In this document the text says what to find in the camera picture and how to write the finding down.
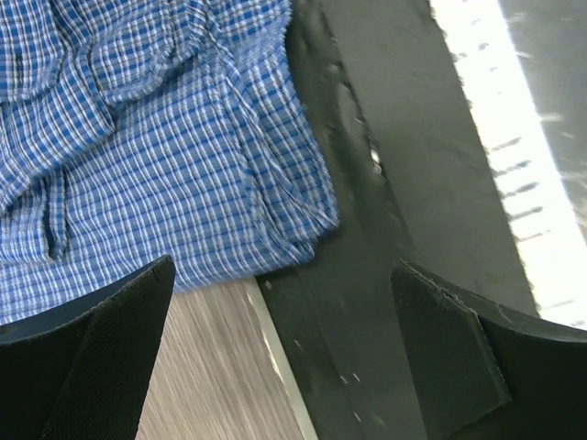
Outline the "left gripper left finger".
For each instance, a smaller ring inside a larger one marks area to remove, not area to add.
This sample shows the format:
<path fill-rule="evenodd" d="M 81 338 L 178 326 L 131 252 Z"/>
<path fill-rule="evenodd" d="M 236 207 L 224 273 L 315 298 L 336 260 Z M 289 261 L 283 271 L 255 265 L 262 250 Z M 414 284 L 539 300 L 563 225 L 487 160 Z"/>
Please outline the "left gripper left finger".
<path fill-rule="evenodd" d="M 172 258 L 1 328 L 4 439 L 133 439 L 175 278 Z"/>

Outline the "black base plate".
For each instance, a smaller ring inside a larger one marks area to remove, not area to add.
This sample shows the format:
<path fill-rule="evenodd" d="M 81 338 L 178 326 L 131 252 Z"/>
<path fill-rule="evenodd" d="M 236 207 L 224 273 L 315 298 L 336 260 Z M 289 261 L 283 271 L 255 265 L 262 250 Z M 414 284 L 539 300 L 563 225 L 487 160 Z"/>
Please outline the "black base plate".
<path fill-rule="evenodd" d="M 314 262 L 259 277 L 307 439 L 422 439 L 390 274 L 410 259 L 537 308 L 427 1 L 297 1 L 286 48 L 341 212 Z"/>

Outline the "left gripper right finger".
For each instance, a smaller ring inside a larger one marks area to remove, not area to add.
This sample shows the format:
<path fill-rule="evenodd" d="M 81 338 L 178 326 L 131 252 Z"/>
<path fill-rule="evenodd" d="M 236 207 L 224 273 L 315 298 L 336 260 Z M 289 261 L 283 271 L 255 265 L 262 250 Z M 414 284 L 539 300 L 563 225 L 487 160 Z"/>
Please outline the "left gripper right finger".
<path fill-rule="evenodd" d="M 427 438 L 585 438 L 585 331 L 411 262 L 398 262 L 390 282 Z"/>

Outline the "blue checked long sleeve shirt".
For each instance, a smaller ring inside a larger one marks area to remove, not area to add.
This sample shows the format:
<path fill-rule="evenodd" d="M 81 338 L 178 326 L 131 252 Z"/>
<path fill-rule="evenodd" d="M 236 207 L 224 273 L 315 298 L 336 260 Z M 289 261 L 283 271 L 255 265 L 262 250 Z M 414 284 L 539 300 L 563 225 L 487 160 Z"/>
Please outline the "blue checked long sleeve shirt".
<path fill-rule="evenodd" d="M 289 1 L 1 4 L 1 320 L 168 255 L 174 289 L 306 263 L 339 224 Z"/>

